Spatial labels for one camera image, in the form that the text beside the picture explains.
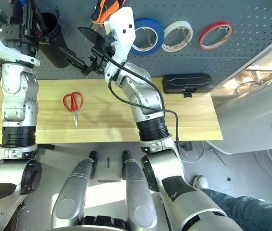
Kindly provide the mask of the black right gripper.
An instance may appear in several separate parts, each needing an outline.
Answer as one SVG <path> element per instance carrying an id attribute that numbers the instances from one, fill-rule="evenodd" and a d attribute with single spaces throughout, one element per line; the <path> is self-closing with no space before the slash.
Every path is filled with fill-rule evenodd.
<path id="1" fill-rule="evenodd" d="M 93 48 L 91 49 L 92 54 L 90 56 L 93 71 L 97 74 L 103 75 L 108 63 L 108 59 L 104 52 L 106 52 L 109 56 L 114 55 L 114 50 L 111 47 L 111 44 L 114 42 L 112 33 L 103 37 L 90 27 L 78 27 L 78 30 L 87 40 L 94 44 Z M 60 47 L 60 53 L 69 64 L 73 65 L 84 76 L 89 75 L 88 66 L 82 59 L 77 57 L 75 52 L 68 48 Z"/>

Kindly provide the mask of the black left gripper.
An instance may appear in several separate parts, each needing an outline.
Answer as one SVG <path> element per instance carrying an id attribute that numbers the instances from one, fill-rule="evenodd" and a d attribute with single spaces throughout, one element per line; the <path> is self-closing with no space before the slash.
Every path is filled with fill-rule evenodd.
<path id="1" fill-rule="evenodd" d="M 33 0 L 26 4 L 25 24 L 23 25 L 23 5 L 19 0 L 11 0 L 11 24 L 2 26 L 4 45 L 15 48 L 21 54 L 35 56 L 39 46 L 49 45 L 49 38 L 43 36 L 35 21 L 35 6 Z"/>

